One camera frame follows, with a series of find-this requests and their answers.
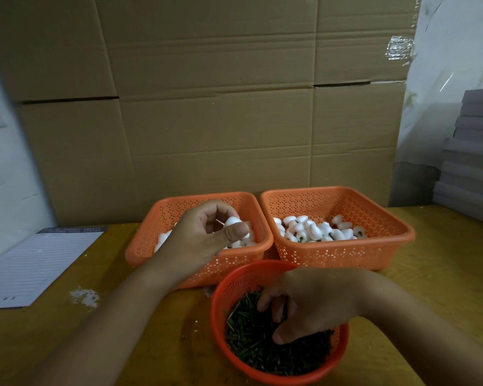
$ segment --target hand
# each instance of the hand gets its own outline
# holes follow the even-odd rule
[[[277,327],[273,340],[290,343],[363,316],[368,285],[375,277],[380,275],[357,268],[296,268],[263,289],[258,310],[271,305],[274,322],[281,322],[287,301],[287,320]]]
[[[225,222],[229,217],[239,218],[234,208],[218,200],[191,208],[182,215],[149,262],[165,268],[172,280],[181,282],[209,263],[226,246],[249,233],[249,227],[243,222],[222,228],[216,221]]]

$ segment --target notepad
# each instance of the notepad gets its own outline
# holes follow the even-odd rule
[[[0,256],[0,308],[30,306],[106,229],[43,229]]]

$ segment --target wooden table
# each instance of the wooden table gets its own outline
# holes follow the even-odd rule
[[[483,223],[440,206],[391,208],[413,226],[384,274],[451,323],[483,342]],[[70,292],[93,289],[106,299],[131,272],[123,254],[137,224],[111,225],[30,307],[0,310],[0,385],[19,384],[92,308]],[[210,299],[202,289],[169,294],[155,311],[118,380],[120,385],[257,384],[217,349]],[[350,323],[348,350],[319,384],[418,385],[420,379],[380,331]]]

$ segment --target forearm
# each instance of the forearm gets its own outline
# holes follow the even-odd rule
[[[34,385],[109,385],[116,381],[160,300],[176,283],[139,268],[41,366]]]
[[[372,293],[367,318],[386,334],[425,384],[483,385],[483,346],[398,285],[379,279],[383,281]]]

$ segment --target orange plastic basket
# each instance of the orange plastic basket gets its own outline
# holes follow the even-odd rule
[[[127,262],[131,266],[141,265],[154,254],[159,234],[172,229],[174,223],[187,210],[211,199],[229,203],[234,207],[241,220],[250,221],[258,245],[223,250],[199,272],[182,282],[178,288],[216,285],[237,265],[261,260],[264,252],[272,246],[273,237],[258,200],[248,192],[226,192],[224,194],[177,196],[156,202],[127,247],[125,252]]]
[[[415,232],[380,205],[348,187],[296,188],[266,191],[261,205],[282,260],[298,266],[361,266],[381,270],[397,248],[415,239]],[[368,239],[297,243],[281,236],[273,217],[308,215],[316,223],[338,214],[362,226]]]
[[[220,282],[211,300],[211,327],[221,351],[239,370],[259,382],[278,386],[316,382],[336,367],[347,348],[349,326],[348,324],[343,324],[335,328],[334,334],[331,335],[332,348],[325,364],[321,368],[308,374],[285,377],[253,369],[238,359],[225,343],[224,334],[227,319],[225,311],[229,313],[231,308],[249,289],[257,290],[259,286],[268,285],[284,272],[293,270],[296,267],[295,264],[281,260],[261,260],[240,266]]]

